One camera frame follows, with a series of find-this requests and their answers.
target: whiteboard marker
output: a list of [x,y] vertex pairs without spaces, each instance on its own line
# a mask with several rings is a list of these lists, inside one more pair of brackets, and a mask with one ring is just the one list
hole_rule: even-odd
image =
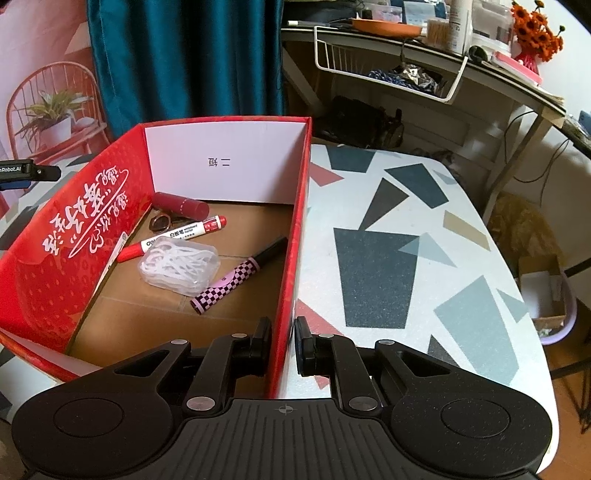
[[125,247],[119,255],[117,255],[117,262],[125,262],[132,258],[141,257],[148,251],[148,248],[154,243],[154,240],[161,236],[169,236],[170,238],[180,238],[181,240],[189,240],[196,236],[205,235],[209,232],[216,232],[226,226],[226,217],[223,215],[216,215],[215,217],[207,218],[203,222],[190,223],[180,228],[175,228],[160,235],[153,236],[147,240],[143,240],[136,244]]

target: orange flowers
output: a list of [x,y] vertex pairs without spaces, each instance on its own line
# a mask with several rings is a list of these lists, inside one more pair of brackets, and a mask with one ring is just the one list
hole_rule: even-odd
[[513,2],[511,9],[515,18],[515,35],[523,52],[531,53],[542,61],[550,61],[552,57],[564,48],[561,33],[565,31],[560,26],[559,34],[554,35],[548,26],[548,18],[541,13],[544,8],[542,0],[535,0],[536,9],[529,13],[517,2]]

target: clear plastic box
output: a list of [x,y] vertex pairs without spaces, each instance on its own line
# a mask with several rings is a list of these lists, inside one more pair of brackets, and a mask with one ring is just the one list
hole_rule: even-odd
[[402,22],[402,7],[366,3],[365,8],[371,10],[373,20],[382,20],[392,23]]

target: white string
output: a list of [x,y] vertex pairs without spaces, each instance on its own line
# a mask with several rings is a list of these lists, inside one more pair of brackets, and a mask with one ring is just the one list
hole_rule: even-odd
[[143,279],[156,287],[194,296],[206,289],[220,260],[213,247],[168,237],[159,238],[138,268]]

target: plastic bag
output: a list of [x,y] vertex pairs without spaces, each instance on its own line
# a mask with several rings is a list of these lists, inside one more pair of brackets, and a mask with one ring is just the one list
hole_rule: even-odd
[[488,229],[515,277],[521,257],[556,255],[558,263],[564,264],[563,253],[544,216],[521,197],[499,195]]
[[150,285],[194,297],[209,286],[220,264],[217,250],[210,245],[162,236],[145,253],[138,269]]

